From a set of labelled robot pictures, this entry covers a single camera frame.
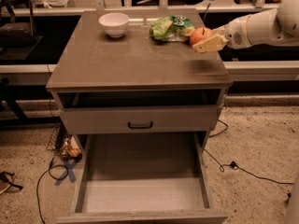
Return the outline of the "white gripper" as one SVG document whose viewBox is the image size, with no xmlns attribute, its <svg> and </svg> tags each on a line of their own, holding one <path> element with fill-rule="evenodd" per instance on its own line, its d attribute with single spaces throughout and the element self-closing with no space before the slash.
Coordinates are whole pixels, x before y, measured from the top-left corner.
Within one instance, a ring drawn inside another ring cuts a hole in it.
<svg viewBox="0 0 299 224">
<path fill-rule="evenodd" d="M 198 53 L 222 50 L 226 45 L 231 49 L 245 49 L 251 46 L 248 38 L 249 15 L 236 18 L 228 24 L 213 29 L 212 35 L 197 42 L 192 49 Z"/>
</svg>

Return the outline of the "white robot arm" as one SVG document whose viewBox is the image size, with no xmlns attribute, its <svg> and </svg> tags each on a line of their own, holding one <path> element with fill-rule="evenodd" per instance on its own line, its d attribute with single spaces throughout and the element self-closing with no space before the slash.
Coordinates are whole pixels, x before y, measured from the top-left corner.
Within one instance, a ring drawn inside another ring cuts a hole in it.
<svg viewBox="0 0 299 224">
<path fill-rule="evenodd" d="M 256 45 L 295 47 L 299 44 L 299 0 L 283 0 L 278 8 L 238 17 L 216 29 L 200 27 L 190 37 L 198 53 L 246 49 Z"/>
</svg>

